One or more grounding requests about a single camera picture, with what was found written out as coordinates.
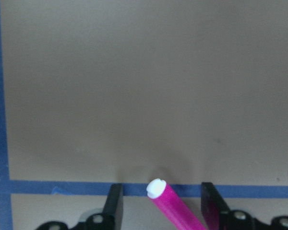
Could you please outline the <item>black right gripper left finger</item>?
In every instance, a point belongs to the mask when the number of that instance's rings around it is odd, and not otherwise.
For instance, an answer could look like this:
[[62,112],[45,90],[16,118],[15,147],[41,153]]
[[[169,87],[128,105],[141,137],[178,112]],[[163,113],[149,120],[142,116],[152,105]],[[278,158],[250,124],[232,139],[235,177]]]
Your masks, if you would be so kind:
[[123,220],[123,185],[112,184],[103,208],[105,230],[120,230]]

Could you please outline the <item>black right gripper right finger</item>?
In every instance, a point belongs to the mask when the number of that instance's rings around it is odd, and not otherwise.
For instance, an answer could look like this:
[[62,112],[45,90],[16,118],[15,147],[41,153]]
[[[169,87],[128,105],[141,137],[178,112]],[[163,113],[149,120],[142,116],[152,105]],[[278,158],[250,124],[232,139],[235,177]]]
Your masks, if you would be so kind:
[[229,207],[211,182],[201,183],[201,213],[209,230],[224,230]]

